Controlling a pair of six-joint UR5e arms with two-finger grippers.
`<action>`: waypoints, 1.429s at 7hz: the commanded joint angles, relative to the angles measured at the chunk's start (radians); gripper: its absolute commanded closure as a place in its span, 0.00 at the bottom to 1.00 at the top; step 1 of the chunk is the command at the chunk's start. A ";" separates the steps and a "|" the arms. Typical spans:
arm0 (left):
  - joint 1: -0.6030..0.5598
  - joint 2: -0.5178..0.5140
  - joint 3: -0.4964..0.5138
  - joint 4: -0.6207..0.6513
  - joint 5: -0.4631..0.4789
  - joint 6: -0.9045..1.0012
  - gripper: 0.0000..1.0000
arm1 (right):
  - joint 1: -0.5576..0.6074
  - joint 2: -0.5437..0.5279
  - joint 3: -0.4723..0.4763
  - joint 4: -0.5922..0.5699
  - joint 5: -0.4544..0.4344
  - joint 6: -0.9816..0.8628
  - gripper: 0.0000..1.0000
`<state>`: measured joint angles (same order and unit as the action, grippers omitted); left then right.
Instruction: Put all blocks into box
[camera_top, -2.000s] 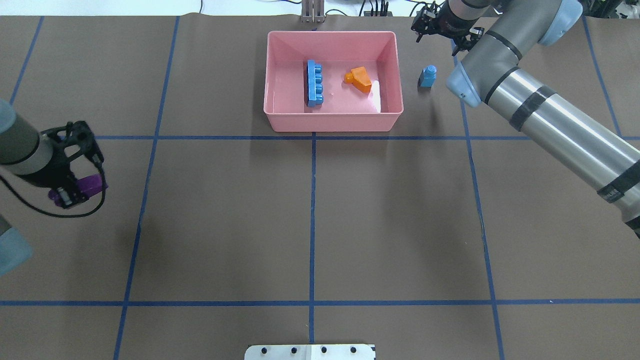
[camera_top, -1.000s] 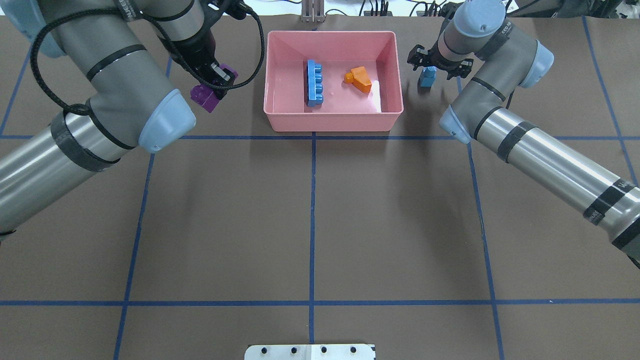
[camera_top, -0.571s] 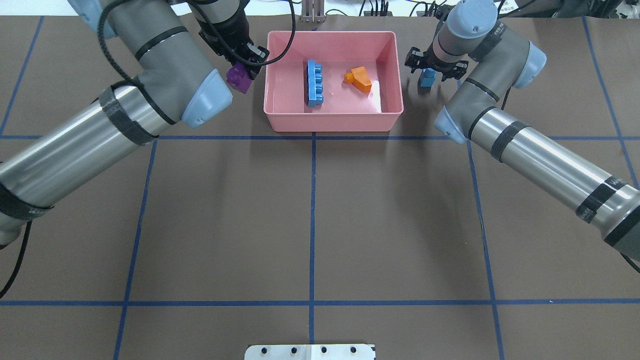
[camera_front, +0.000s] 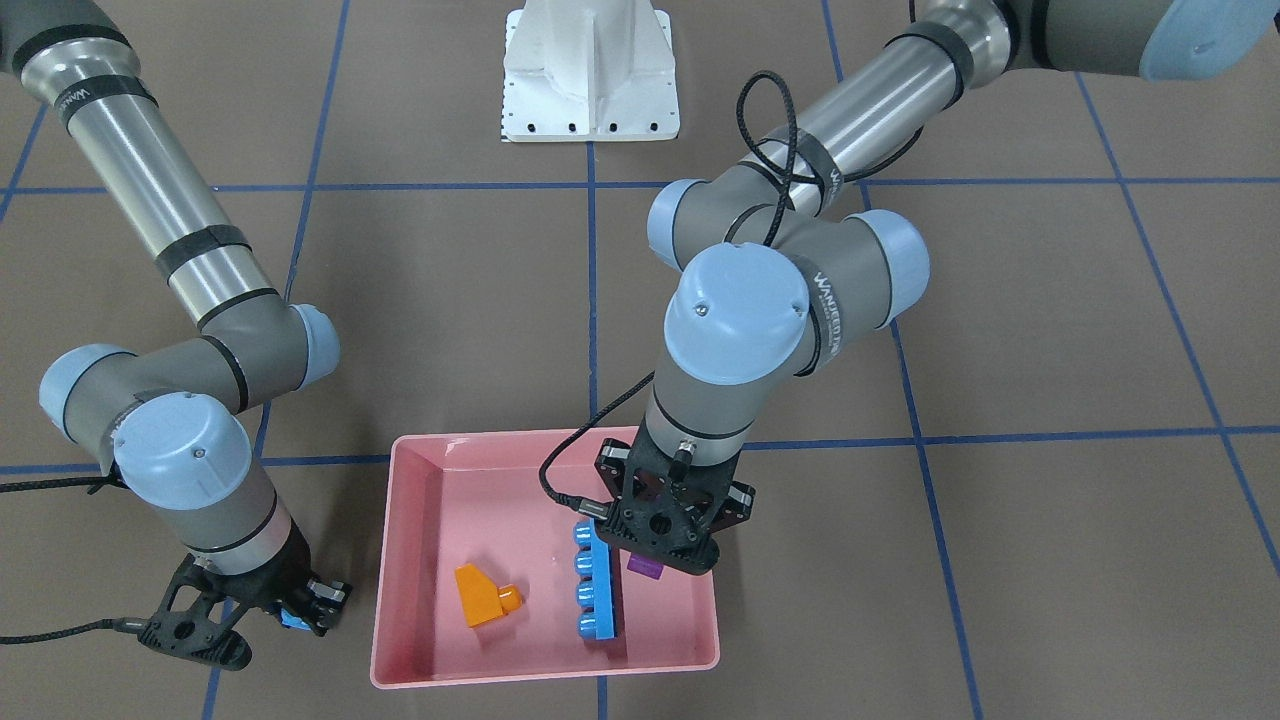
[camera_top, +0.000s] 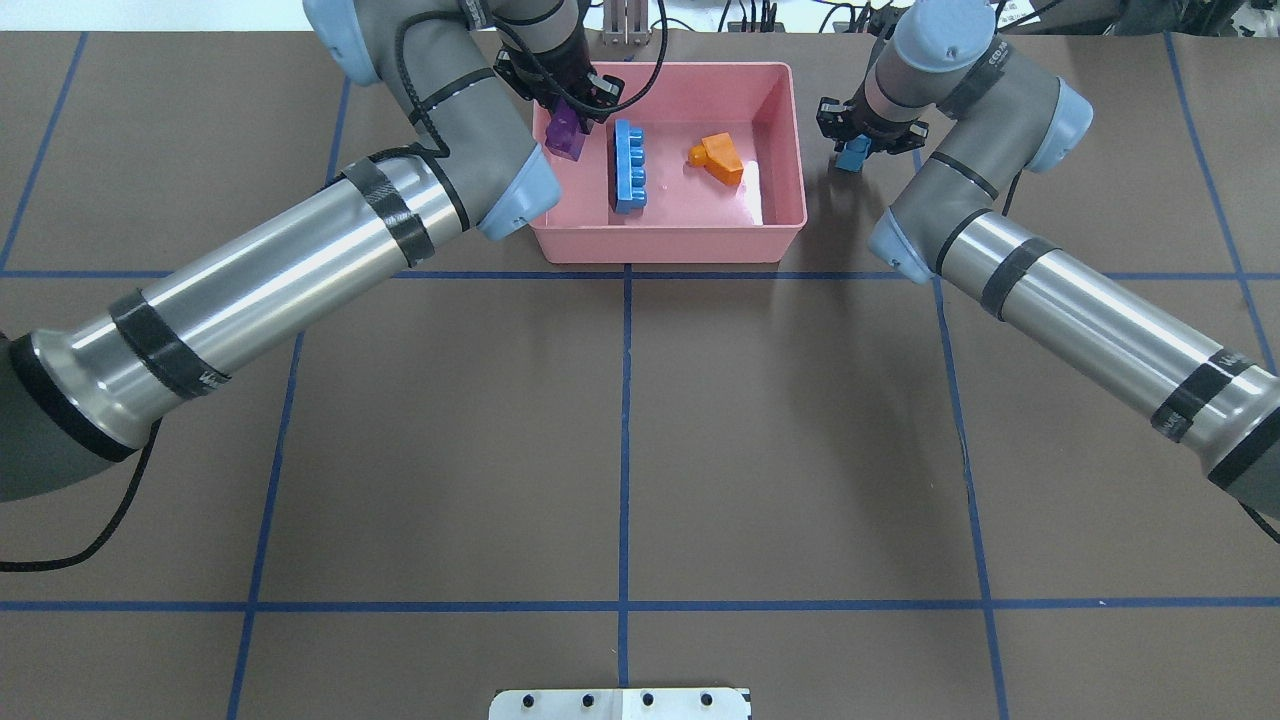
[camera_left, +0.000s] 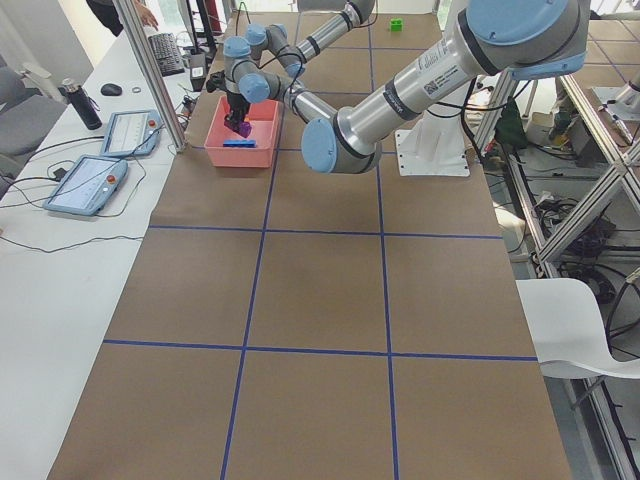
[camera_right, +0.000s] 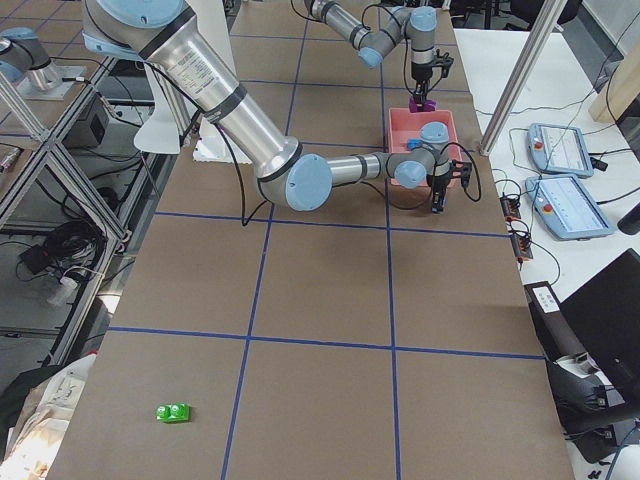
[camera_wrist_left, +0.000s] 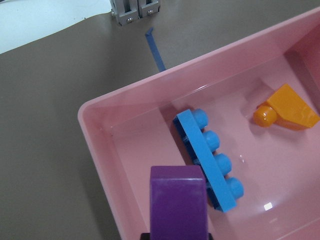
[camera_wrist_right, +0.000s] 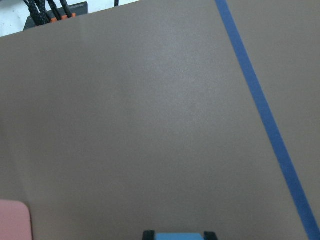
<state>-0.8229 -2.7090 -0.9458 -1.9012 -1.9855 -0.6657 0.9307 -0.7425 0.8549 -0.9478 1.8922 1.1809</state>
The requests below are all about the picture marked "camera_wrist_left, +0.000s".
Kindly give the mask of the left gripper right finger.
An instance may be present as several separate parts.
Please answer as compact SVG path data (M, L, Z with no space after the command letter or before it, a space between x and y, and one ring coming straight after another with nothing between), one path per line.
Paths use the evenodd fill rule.
M208 239L209 239L209 240L214 240L214 238L213 238L213 236L212 236L211 233L208 233Z

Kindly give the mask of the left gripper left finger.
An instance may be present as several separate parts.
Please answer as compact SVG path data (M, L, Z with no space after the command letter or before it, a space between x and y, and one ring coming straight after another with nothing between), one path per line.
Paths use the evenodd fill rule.
M140 240L150 240L151 234L149 232L144 232L140 235Z

